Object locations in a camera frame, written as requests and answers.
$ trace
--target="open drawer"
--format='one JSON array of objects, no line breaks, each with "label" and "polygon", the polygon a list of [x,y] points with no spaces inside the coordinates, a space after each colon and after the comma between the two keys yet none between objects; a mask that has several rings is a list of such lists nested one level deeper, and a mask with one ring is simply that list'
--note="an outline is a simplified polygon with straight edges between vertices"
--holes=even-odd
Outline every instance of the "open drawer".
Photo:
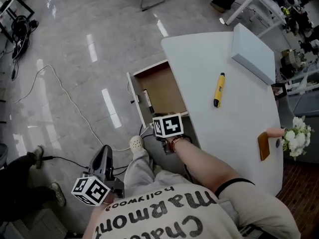
[{"label": "open drawer", "polygon": [[147,90],[155,113],[188,115],[174,75],[167,60],[146,67],[136,73],[127,73],[135,104],[143,127],[153,122],[152,112],[144,94]]}]

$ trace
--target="white cable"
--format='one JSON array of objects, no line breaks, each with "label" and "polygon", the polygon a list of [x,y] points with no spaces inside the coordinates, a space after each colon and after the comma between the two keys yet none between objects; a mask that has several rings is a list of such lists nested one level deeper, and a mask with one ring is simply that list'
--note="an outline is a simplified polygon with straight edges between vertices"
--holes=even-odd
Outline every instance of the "white cable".
[{"label": "white cable", "polygon": [[133,96],[133,94],[129,91],[129,81],[128,81],[128,83],[126,84],[126,91],[127,91],[131,96]]},{"label": "white cable", "polygon": [[[33,81],[33,84],[32,84],[32,87],[31,87],[29,93],[28,93],[26,96],[24,96],[23,98],[20,98],[18,101],[15,101],[15,102],[13,102],[13,103],[14,103],[14,104],[19,103],[22,99],[25,99],[28,95],[30,95],[30,93],[31,93],[31,91],[32,91],[32,89],[33,89],[33,87],[34,87],[34,83],[35,83],[36,77],[37,77],[38,74],[39,74],[43,69],[45,69],[46,67],[50,67],[50,68],[53,70],[54,76],[58,79],[58,81],[59,81],[59,83],[60,83],[61,89],[63,89],[63,91],[66,93],[66,95],[68,96],[68,98],[69,98],[69,100],[71,101],[71,103],[72,103],[72,104],[76,107],[76,109],[78,110],[78,112],[79,112],[79,114],[81,115],[81,117],[86,121],[86,123],[88,124],[88,126],[89,126],[90,131],[92,132],[92,134],[97,138],[97,140],[99,141],[99,143],[103,146],[103,143],[101,142],[101,140],[99,139],[99,137],[93,132],[93,130],[92,130],[92,128],[91,128],[91,125],[90,125],[90,123],[88,122],[88,120],[82,115],[82,113],[81,113],[79,107],[72,101],[72,99],[71,99],[69,93],[63,88],[62,83],[61,83],[59,77],[56,75],[55,70],[54,70],[54,68],[53,68],[51,65],[46,65],[46,66],[43,67],[41,70],[39,70],[39,71],[36,73],[35,77],[34,77],[34,81]],[[149,129],[149,126],[143,131],[143,133],[141,133],[141,136],[142,136],[148,129]],[[126,149],[113,149],[113,148],[112,148],[113,151],[125,151],[125,150],[129,150],[129,149],[130,149],[129,147],[126,148]]]}]

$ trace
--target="black table leg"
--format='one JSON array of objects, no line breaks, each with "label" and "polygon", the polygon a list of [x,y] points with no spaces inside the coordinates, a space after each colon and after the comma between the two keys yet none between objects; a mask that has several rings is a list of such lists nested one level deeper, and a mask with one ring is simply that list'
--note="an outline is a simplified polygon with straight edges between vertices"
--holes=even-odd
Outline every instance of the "black table leg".
[{"label": "black table leg", "polygon": [[29,7],[27,6],[24,1],[22,0],[17,0],[24,8],[26,8],[29,12],[30,12],[30,15],[27,17],[27,19],[30,19],[33,15],[34,15],[34,11]]},{"label": "black table leg", "polygon": [[4,26],[1,24],[0,22],[0,29],[2,30],[2,33],[6,36],[6,38],[13,43],[13,39],[11,37],[11,35],[6,31],[6,29],[4,28]]},{"label": "black table leg", "polygon": [[9,16],[10,16],[13,20],[16,19],[16,14],[14,13],[13,10],[11,10],[10,8],[8,8],[6,11],[7,11],[7,13],[9,14]]}]

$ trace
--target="yellow tool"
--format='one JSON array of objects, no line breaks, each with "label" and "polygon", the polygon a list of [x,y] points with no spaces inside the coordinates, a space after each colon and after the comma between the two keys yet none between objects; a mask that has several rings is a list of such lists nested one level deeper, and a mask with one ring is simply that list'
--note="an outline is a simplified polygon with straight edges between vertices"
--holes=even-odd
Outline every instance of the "yellow tool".
[{"label": "yellow tool", "polygon": [[225,85],[225,74],[221,73],[219,76],[217,88],[215,91],[215,97],[214,97],[214,106],[215,107],[220,107],[221,96],[223,94],[224,85]]}]

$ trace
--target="gray tile floor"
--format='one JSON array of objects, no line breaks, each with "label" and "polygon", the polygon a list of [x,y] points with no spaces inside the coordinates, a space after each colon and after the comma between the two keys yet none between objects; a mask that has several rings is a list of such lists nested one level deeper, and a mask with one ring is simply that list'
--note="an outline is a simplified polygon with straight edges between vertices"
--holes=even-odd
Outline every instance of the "gray tile floor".
[{"label": "gray tile floor", "polygon": [[[28,93],[36,72],[47,64],[55,68],[62,85],[100,140],[116,149],[127,148],[141,121],[135,104],[130,104],[126,73],[165,59],[160,45],[164,37],[231,31],[238,22],[255,33],[264,28],[257,19],[249,22],[249,10],[231,26],[223,25],[219,18],[227,19],[232,11],[219,14],[210,7],[210,1],[166,0],[141,12],[139,0],[26,0],[35,11],[33,18],[39,21],[39,27],[31,35],[30,47],[19,62],[14,82],[10,79],[13,68],[10,56],[6,55],[1,62],[8,101],[4,113],[8,124],[2,126],[2,138],[9,147],[9,161],[41,144],[46,155],[87,165],[101,147],[49,68],[39,74],[26,99],[12,103]],[[276,53],[288,48],[279,29],[265,35],[263,40]],[[106,105],[107,94],[115,112]],[[164,168],[183,172],[177,157],[163,157],[159,143],[152,137],[146,138],[145,144]],[[130,151],[114,152],[114,167],[127,165],[131,158]],[[84,231],[91,212],[91,208],[70,194],[81,171],[74,164],[58,159],[45,162],[40,170],[31,170],[34,185],[60,183],[67,206],[52,208],[61,222],[75,232]]]}]

